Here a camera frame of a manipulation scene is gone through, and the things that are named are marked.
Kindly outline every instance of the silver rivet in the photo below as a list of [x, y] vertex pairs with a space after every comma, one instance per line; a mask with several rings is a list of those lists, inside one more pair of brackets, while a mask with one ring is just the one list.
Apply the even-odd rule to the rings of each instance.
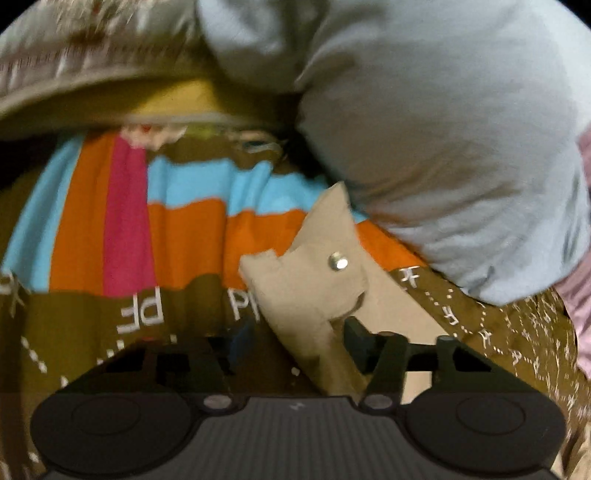
[[342, 253], [335, 252], [329, 257], [329, 265], [330, 268], [338, 272], [347, 268], [349, 260]]
[[363, 403], [372, 410], [386, 410], [394, 405], [390, 397], [380, 394], [368, 395], [363, 400]]
[[227, 410], [232, 406], [232, 399], [227, 395], [209, 395], [203, 405], [211, 410]]

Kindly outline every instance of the blue stripe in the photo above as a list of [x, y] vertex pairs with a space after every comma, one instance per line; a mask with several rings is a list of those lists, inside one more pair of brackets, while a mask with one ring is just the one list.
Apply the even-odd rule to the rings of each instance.
[[78, 135], [56, 149], [12, 233], [2, 272], [12, 271], [29, 290], [49, 291], [57, 230], [84, 140]]
[[[309, 212], [328, 188], [324, 179], [303, 175], [273, 175], [272, 165], [263, 161], [252, 170], [240, 170], [229, 159], [173, 164], [157, 157], [148, 169], [148, 203], [182, 208], [191, 203], [219, 199], [227, 215], [246, 210], [256, 215], [280, 215], [291, 210]], [[357, 223], [366, 217], [353, 214]]]

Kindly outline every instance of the pink stripe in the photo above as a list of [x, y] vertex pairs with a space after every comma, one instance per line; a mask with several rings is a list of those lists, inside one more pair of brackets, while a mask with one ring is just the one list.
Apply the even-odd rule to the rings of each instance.
[[105, 218], [107, 297], [125, 297], [156, 285], [147, 191], [145, 150], [133, 149], [117, 138]]

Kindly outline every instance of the pillow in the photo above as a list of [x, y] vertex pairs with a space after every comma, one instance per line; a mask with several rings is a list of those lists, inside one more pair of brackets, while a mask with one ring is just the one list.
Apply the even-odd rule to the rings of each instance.
[[208, 57], [187, 0], [38, 0], [0, 35], [0, 119], [107, 80], [194, 77]]
[[507, 304], [583, 258], [591, 32], [556, 0], [197, 4], [225, 72], [302, 92], [352, 200], [466, 294]]

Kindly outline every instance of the gray fabric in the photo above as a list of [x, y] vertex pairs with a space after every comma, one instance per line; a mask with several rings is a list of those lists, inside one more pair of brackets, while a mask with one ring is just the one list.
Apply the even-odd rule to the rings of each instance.
[[303, 92], [300, 128], [353, 201], [468, 295], [529, 296], [585, 254], [591, 33], [556, 1], [197, 4], [228, 74]]

